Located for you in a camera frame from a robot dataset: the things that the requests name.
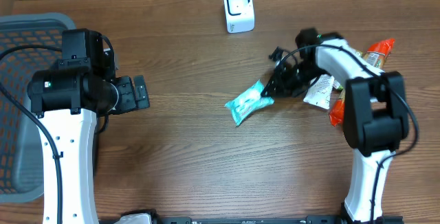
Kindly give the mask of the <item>white cream tube gold cap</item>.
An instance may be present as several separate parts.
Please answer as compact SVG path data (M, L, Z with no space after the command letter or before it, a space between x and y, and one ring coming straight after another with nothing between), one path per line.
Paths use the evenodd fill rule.
M333 76L321 75L317 83L309 88L303 102L328 110L334 80Z

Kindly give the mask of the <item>teal wet wipes pack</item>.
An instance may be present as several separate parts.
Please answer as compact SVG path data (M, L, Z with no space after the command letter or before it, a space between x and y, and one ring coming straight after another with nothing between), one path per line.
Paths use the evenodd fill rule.
M253 112L268 107L274 103L273 98L261 96L263 90L264 85L258 80L235 99L225 103L225 108L230 110L236 126L240 126L240 124Z

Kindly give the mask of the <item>green tea packet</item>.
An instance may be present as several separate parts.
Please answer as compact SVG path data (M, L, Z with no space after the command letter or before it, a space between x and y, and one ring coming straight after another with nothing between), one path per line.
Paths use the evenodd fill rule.
M353 52L360 57L362 57L362 55L363 55L363 53L357 49L353 50ZM343 86L337 80L333 81L333 88L337 91L343 90Z

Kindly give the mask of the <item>spaghetti pack with red ends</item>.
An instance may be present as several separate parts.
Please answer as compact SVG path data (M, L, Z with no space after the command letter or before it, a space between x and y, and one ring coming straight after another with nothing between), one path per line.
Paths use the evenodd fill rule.
M370 65L382 69L388 56L394 47L395 39L389 38L371 45L362 55L362 58ZM337 126L344 121L345 90L341 90L338 99L329 112L332 126Z

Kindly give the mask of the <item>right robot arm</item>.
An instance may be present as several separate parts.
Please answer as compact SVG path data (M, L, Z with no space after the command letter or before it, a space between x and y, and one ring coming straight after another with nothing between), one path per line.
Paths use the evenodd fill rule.
M394 223L384 217L382 195L389 167L408 136L408 105L402 75L368 64L337 32L301 30L297 48L277 47L276 63L261 95L294 97L320 76L334 77L345 90L342 130L353 150L351 183L339 223Z

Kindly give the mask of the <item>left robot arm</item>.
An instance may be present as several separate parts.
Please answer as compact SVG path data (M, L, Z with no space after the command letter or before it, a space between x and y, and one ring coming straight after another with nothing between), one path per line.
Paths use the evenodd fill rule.
M109 39L88 29L62 33L61 58L28 85L43 151L44 223L97 223L94 199L99 119L147 109L143 76L116 75Z

